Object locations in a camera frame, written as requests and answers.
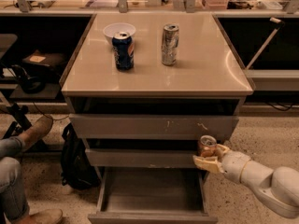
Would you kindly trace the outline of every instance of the bowl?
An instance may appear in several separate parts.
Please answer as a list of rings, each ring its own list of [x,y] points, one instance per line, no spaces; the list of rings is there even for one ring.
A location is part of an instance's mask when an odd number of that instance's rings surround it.
[[[103,33],[107,42],[112,46],[112,38],[117,32],[127,32],[131,37],[134,37],[135,31],[136,28],[133,25],[129,23],[118,22],[106,26],[103,30]]]

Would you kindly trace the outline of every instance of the speckled floor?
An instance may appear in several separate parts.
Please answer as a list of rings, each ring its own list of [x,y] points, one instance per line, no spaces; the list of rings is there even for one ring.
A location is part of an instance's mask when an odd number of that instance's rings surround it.
[[[39,116],[29,115],[34,122]],[[54,115],[62,119],[65,115]],[[0,115],[3,135],[11,117]],[[57,120],[47,144],[62,143],[61,133],[68,119]],[[270,168],[281,165],[299,170],[299,113],[242,114],[231,140],[225,145],[242,151]],[[25,154],[22,159],[24,183],[31,212],[61,208],[64,224],[90,223],[87,215],[95,213],[98,189],[75,191],[61,185],[59,154]],[[245,187],[210,174],[204,186],[207,210],[220,224],[295,224],[297,219],[279,217],[265,208]]]

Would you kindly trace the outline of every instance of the blue jeans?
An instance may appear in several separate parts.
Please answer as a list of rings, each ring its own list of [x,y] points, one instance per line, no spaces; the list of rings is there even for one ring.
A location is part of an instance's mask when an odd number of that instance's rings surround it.
[[[24,148],[17,136],[0,140],[0,203],[7,219],[14,223],[29,214],[20,163],[13,159]]]

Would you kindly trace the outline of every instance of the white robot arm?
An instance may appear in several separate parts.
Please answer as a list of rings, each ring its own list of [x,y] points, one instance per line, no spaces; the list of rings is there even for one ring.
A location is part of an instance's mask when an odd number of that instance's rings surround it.
[[[288,167],[273,170],[222,145],[212,149],[211,157],[205,151],[204,156],[193,157],[198,168],[223,173],[228,180],[248,187],[261,203],[282,217],[299,216],[299,172]]]

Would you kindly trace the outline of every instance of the black backpack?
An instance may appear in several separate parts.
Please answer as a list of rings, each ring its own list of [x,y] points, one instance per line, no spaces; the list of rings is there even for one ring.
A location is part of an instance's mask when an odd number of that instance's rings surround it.
[[[71,123],[65,126],[63,132],[64,147],[61,156],[62,183],[73,189],[89,189],[100,185],[100,180],[85,153],[85,146],[77,138]]]

